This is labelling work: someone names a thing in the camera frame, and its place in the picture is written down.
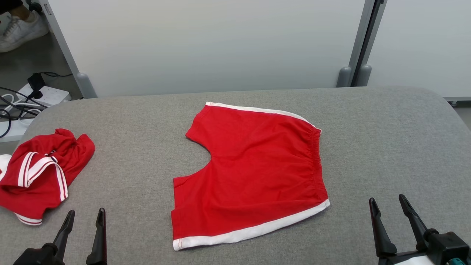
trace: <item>gray plastic corner cap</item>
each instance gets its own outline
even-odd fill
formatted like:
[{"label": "gray plastic corner cap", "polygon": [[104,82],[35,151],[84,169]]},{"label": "gray plastic corner cap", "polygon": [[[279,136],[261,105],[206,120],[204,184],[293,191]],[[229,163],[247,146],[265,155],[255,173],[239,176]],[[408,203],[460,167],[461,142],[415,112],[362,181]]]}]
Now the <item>gray plastic corner cap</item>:
[{"label": "gray plastic corner cap", "polygon": [[336,87],[348,87],[350,86],[350,75],[352,73],[352,68],[342,67],[339,72],[339,79],[337,79],[337,86]]},{"label": "gray plastic corner cap", "polygon": [[87,74],[78,73],[77,81],[80,83],[82,96],[85,99],[97,98],[97,93],[93,89],[93,86],[91,85],[90,79]]},{"label": "gray plastic corner cap", "polygon": [[358,72],[357,86],[367,86],[371,74],[371,65],[362,65]]}]

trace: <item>person's foot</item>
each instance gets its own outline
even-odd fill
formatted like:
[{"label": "person's foot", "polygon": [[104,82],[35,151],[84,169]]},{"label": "person's foot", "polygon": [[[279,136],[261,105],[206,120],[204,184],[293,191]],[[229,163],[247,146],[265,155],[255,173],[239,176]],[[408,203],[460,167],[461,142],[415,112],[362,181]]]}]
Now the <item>person's foot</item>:
[{"label": "person's foot", "polygon": [[14,50],[23,43],[42,37],[48,32],[48,25],[36,11],[32,11],[27,20],[12,16],[7,29],[0,35],[0,52]]}]

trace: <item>white board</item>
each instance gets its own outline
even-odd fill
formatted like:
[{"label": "white board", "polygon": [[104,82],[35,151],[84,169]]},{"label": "white board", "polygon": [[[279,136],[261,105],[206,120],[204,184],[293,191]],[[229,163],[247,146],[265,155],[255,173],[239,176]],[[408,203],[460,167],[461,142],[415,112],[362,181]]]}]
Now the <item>white board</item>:
[{"label": "white board", "polygon": [[471,100],[470,10],[469,0],[389,0],[368,59],[368,85]]},{"label": "white board", "polygon": [[49,0],[99,97],[334,87],[364,0]]}]

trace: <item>gray table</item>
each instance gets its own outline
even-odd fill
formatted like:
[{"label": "gray table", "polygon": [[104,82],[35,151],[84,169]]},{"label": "gray table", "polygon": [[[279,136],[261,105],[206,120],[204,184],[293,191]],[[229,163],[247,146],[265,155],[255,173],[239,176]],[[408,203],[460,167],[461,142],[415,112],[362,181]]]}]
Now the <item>gray table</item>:
[{"label": "gray table", "polygon": [[[185,138],[206,101],[286,110],[322,129],[320,153],[331,206],[305,221],[235,244],[175,252],[172,178],[209,161]],[[40,227],[0,210],[2,264],[52,241],[67,211],[75,225],[67,264],[84,264],[95,218],[107,212],[108,261],[129,264],[374,264],[368,199],[375,197],[399,251],[414,249],[398,201],[404,193],[429,227],[471,243],[471,132],[438,95],[414,88],[329,88],[78,100],[39,115],[23,141],[67,128],[96,152],[69,199]]]}]

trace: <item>red fabric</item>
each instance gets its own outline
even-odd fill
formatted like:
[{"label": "red fabric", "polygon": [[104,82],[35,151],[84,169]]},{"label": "red fabric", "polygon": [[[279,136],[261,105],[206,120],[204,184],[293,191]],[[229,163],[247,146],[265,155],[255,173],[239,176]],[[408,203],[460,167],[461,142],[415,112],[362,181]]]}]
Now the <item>red fabric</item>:
[{"label": "red fabric", "polygon": [[46,209],[67,198],[67,186],[94,152],[95,145],[87,135],[76,140],[66,129],[24,142],[13,153],[0,181],[0,205],[24,217],[42,219]]},{"label": "red fabric", "polygon": [[173,239],[253,227],[326,201],[320,132],[291,116],[206,105],[186,136],[211,160],[173,179]]}]

